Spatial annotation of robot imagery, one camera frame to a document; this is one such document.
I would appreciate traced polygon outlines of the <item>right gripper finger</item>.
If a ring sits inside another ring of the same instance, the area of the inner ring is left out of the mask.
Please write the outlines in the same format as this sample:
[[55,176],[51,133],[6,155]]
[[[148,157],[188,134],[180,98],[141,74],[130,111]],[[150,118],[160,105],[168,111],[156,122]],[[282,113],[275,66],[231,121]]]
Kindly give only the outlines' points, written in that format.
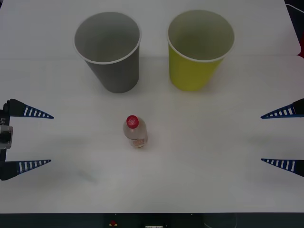
[[263,116],[261,119],[275,118],[303,118],[304,117],[304,99],[293,102],[287,106],[273,110]]
[[301,177],[304,177],[304,161],[303,160],[278,160],[261,158],[261,161],[272,166],[278,167],[285,171],[289,171]]

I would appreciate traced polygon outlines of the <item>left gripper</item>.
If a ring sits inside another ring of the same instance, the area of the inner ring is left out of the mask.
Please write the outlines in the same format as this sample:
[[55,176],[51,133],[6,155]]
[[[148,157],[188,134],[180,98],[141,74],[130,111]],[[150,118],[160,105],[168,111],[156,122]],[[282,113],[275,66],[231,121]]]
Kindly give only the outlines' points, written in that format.
[[3,105],[0,111],[0,163],[3,164],[0,168],[1,181],[12,179],[51,162],[51,160],[5,162],[6,151],[11,147],[10,116],[54,119],[52,115],[16,99],[10,99]]

